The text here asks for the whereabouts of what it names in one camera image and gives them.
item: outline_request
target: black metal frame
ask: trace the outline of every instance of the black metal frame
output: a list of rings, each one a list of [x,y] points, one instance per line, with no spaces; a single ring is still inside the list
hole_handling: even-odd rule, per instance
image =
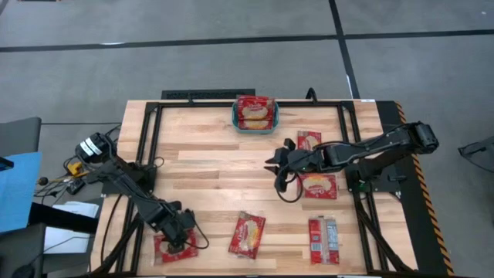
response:
[[[306,95],[306,99],[312,100],[312,101],[277,101],[279,107],[335,107],[337,109],[338,113],[338,118],[340,120],[340,129],[341,129],[341,134],[342,138],[344,141],[350,141],[348,137],[348,130],[347,130],[347,125],[345,122],[345,115],[344,115],[344,110],[346,109],[349,112],[350,115],[350,122],[352,125],[352,130],[354,132],[354,140],[355,141],[360,141],[360,131],[358,128],[358,123],[357,123],[357,115],[355,114],[355,108],[354,108],[354,102],[353,101],[319,101],[316,97],[316,94],[314,90],[309,89]],[[150,123],[150,118],[151,114],[153,112],[156,113],[156,117],[154,120],[154,127],[153,127],[153,134],[151,136],[151,149],[150,149],[150,155],[148,158],[148,164],[152,164],[154,162],[154,159],[156,157],[156,150],[157,150],[157,140],[159,136],[159,130],[160,130],[160,125],[161,125],[161,115],[162,115],[162,110],[164,108],[181,108],[181,107],[231,107],[232,101],[193,101],[192,99],[189,99],[187,102],[173,102],[173,103],[160,103],[160,102],[148,102],[146,103],[145,107],[145,112],[144,112],[144,119],[143,119],[143,126],[142,130],[140,133],[140,140],[139,140],[139,145],[137,148],[137,157],[136,157],[136,162],[137,163],[142,163],[143,160],[143,154],[144,154],[144,149],[146,147],[146,135],[149,129],[149,123]],[[374,196],[373,192],[366,192],[365,193],[367,196],[367,205],[369,208],[370,212],[370,220],[372,225],[375,227],[377,232],[380,232],[380,226],[379,226],[379,220],[377,217],[377,210],[375,207],[375,201],[374,201]],[[358,214],[359,209],[363,208],[361,200],[360,200],[360,193],[357,191],[353,192],[354,196],[354,204],[355,204],[355,210],[356,213]],[[130,224],[130,216],[132,215],[132,211],[134,210],[134,204],[132,203],[131,200],[129,200],[129,205],[127,206],[127,212],[126,212],[126,218],[124,219],[124,230]],[[362,250],[364,253],[364,261],[365,261],[365,266],[367,273],[370,273],[374,270],[373,262],[372,262],[372,256],[371,256],[371,250],[369,246],[369,240],[367,237],[367,230],[365,227],[365,224],[357,217],[357,222],[359,226],[359,232],[360,232],[360,240],[362,243]],[[135,243],[134,243],[134,252],[132,255],[132,261],[131,261],[131,267],[130,271],[132,273],[137,274],[137,268],[139,264],[139,255],[140,255],[140,245],[142,242],[142,237],[143,237],[143,230],[144,227],[141,225],[137,229],[137,234],[135,238]],[[381,247],[377,246],[377,251],[379,255],[379,261],[381,264],[381,269],[383,271],[387,271],[387,259],[386,256],[384,255],[384,251],[382,250]],[[122,272],[123,271],[123,264],[124,264],[124,257],[125,257],[125,249],[121,253],[120,257],[117,260],[117,268],[116,272]]]

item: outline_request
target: wooden table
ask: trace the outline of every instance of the wooden table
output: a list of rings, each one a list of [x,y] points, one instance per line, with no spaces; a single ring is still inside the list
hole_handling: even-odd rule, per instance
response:
[[[127,161],[135,161],[145,103],[142,100],[127,103],[118,143],[118,154]],[[362,139],[382,134],[376,103],[356,100],[354,105]],[[346,119],[350,137],[353,137],[349,117]],[[184,208],[194,210],[211,245],[200,250],[196,258],[154,266],[154,234],[146,227],[137,274],[366,273],[354,201],[347,191],[343,173],[337,173],[337,200],[303,198],[287,204],[276,195],[274,175],[263,169],[264,160],[272,157],[275,148],[282,146],[286,137],[295,140],[297,131],[319,131],[323,141],[342,140],[337,110],[331,107],[280,108],[279,126],[270,135],[238,134],[232,127],[228,108],[164,109],[157,146],[157,156],[164,159],[164,165],[158,168],[154,194],[168,201],[180,200]],[[289,186],[287,198],[295,195],[294,188]],[[384,238],[406,264],[416,268],[401,203],[389,193],[374,196]],[[116,196],[108,196],[103,203],[91,256],[93,268],[100,264],[104,229],[115,200]],[[106,255],[120,238],[126,203],[127,200],[122,198],[110,223]],[[256,260],[235,258],[228,253],[242,210],[266,217]],[[337,221],[340,265],[310,264],[307,221],[316,215],[330,216]],[[370,234],[369,239],[374,268],[378,268],[377,252]],[[127,247],[125,270],[130,267],[133,242],[131,239]],[[204,244],[205,241],[199,239],[198,245]]]

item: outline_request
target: red wrapper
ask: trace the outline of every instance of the red wrapper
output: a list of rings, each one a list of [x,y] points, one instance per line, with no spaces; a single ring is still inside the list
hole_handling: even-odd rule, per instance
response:
[[[240,256],[255,259],[266,219],[260,216],[240,212],[235,233],[228,251]]]
[[[337,180],[331,174],[304,174],[298,180],[305,198],[338,198]]]
[[[243,130],[270,130],[272,120],[239,120],[239,128]]]
[[[237,99],[239,120],[272,120],[275,101],[269,97],[240,96]]]
[[[309,219],[310,262],[340,264],[337,223],[332,219]]]
[[[163,241],[164,236],[154,236],[154,265],[162,263],[171,263],[180,259],[187,259],[198,255],[198,250],[195,247],[186,245],[186,248],[176,254],[170,254],[168,250],[168,242]],[[196,245],[195,234],[193,230],[188,231],[188,241],[193,246]]]
[[[312,150],[312,148],[321,144],[321,133],[313,131],[299,131],[297,134],[297,148],[300,150]]]

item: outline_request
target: packaged food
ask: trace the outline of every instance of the packaged food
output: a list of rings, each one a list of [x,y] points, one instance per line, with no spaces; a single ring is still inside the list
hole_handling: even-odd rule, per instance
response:
[[[237,99],[239,120],[273,120],[274,110],[273,98],[240,96]]]
[[[302,174],[298,180],[305,198],[338,198],[336,176],[333,174]]]
[[[228,251],[239,256],[255,259],[266,219],[240,212],[239,220]]]
[[[239,128],[243,130],[270,130],[272,120],[239,120]]]
[[[337,222],[318,216],[309,219],[310,262],[340,264]]]
[[[168,242],[164,241],[164,235],[154,236],[154,265],[161,265],[163,263],[171,263],[180,259],[192,258],[198,255],[198,249],[189,245],[185,246],[185,249],[179,253],[170,254],[168,252]],[[193,246],[196,246],[196,238],[194,230],[188,231],[188,242]]]
[[[312,150],[312,148],[321,144],[321,133],[314,131],[299,131],[297,134],[297,148],[300,150]]]

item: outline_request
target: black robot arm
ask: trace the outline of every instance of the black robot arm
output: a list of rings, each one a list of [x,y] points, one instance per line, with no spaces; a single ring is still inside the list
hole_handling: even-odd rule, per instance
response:
[[[417,122],[397,126],[356,144],[330,141],[318,144],[311,151],[296,150],[295,143],[287,138],[284,145],[266,161],[278,166],[265,167],[276,175],[275,188],[279,192],[286,191],[290,174],[331,173],[352,167],[358,179],[366,181],[410,154],[430,154],[439,143],[429,125]],[[366,158],[378,153],[381,154],[375,158]]]
[[[166,202],[144,188],[153,183],[156,167],[127,163],[117,156],[117,148],[108,136],[95,133],[76,147],[76,156],[91,175],[110,181],[118,191],[132,199],[137,212],[155,232],[162,232],[168,241],[168,252],[177,253],[188,243],[189,229],[196,225],[193,211],[182,210],[179,201]]]

